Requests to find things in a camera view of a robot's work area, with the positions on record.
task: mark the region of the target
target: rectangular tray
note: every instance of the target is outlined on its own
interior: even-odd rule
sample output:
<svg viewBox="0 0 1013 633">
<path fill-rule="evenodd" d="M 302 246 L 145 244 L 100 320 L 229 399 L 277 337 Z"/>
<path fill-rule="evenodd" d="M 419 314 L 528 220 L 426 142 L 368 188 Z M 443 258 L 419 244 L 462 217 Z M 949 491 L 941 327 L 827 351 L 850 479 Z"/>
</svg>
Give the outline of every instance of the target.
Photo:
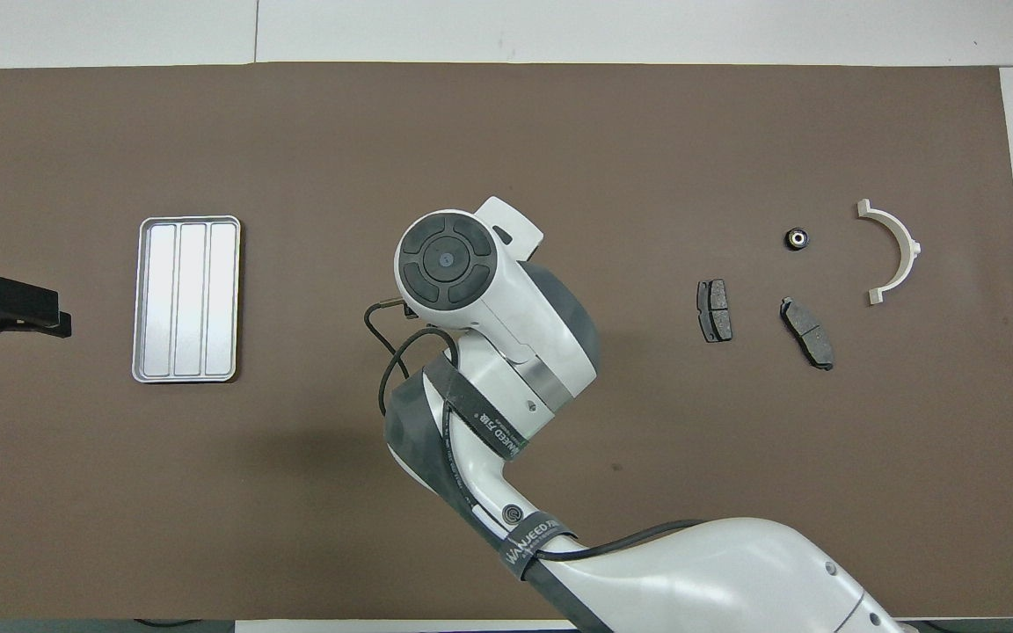
<svg viewBox="0 0 1013 633">
<path fill-rule="evenodd" d="M 140 225 L 132 376 L 225 382 L 237 372 L 241 222 L 149 217 Z"/>
</svg>

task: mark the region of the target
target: velcro strap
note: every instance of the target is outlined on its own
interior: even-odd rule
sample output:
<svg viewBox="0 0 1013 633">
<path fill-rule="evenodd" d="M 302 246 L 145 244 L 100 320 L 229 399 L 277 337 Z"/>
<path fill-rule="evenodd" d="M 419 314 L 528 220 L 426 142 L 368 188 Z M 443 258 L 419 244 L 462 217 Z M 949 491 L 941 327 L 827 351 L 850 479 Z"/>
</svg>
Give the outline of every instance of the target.
<svg viewBox="0 0 1013 633">
<path fill-rule="evenodd" d="M 436 357 L 425 366 L 424 375 L 471 431 L 503 460 L 514 460 L 530 444 L 447 358 Z"/>
<path fill-rule="evenodd" d="M 573 534 L 557 521 L 557 517 L 550 512 L 531 513 L 526 517 L 514 530 L 510 531 L 502 545 L 498 546 L 498 555 L 502 558 L 503 564 L 510 568 L 519 580 L 523 579 L 530 561 L 534 560 L 535 554 L 552 537 L 559 537 L 562 534 Z"/>
</svg>

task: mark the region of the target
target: white robotic arm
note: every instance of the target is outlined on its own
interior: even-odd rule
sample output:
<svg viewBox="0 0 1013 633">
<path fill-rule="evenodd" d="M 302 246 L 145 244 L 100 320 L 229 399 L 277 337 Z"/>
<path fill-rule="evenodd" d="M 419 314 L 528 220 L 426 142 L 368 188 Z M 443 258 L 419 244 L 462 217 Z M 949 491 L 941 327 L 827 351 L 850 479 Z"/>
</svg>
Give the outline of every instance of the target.
<svg viewBox="0 0 1013 633">
<path fill-rule="evenodd" d="M 679 524 L 668 536 L 586 549 L 503 480 L 503 464 L 597 376 L 597 330 L 547 269 L 523 261 L 542 240 L 498 197 L 475 214 L 430 213 L 394 255 L 409 307 L 466 330 L 394 389 L 386 442 L 587 633 L 901 632 L 869 594 L 807 538 L 755 518 Z M 663 532 L 650 533 L 655 536 Z"/>
</svg>

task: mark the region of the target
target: white curved handle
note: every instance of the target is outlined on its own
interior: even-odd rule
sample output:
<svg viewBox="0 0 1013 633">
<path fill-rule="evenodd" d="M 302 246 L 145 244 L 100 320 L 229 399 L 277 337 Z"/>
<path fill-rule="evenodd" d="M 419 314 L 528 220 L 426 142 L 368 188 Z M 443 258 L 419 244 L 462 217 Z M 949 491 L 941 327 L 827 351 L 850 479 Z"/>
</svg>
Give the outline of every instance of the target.
<svg viewBox="0 0 1013 633">
<path fill-rule="evenodd" d="M 880 304 L 881 300 L 883 300 L 881 293 L 895 289 L 898 285 L 905 281 L 906 276 L 910 275 L 910 269 L 913 269 L 913 260 L 916 260 L 917 256 L 921 255 L 921 244 L 913 239 L 910 230 L 905 228 L 905 224 L 902 224 L 901 220 L 879 209 L 871 209 L 868 197 L 862 197 L 859 201 L 859 217 L 868 217 L 869 220 L 880 222 L 883 227 L 893 233 L 897 245 L 902 249 L 902 261 L 898 264 L 897 272 L 893 272 L 892 280 L 889 280 L 889 283 L 884 286 L 870 289 L 869 293 L 867 293 L 870 296 L 870 305 L 876 305 Z"/>
</svg>

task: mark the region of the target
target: center button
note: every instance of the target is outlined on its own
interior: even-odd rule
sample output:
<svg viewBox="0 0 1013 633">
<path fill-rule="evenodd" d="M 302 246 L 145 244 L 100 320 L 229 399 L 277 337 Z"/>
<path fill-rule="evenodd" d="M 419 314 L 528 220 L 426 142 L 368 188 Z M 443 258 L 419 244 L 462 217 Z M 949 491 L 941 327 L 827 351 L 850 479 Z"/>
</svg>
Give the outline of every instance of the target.
<svg viewBox="0 0 1013 633">
<path fill-rule="evenodd" d="M 451 236 L 438 237 L 424 249 L 424 271 L 438 282 L 455 282 L 467 271 L 467 244 Z"/>
</svg>

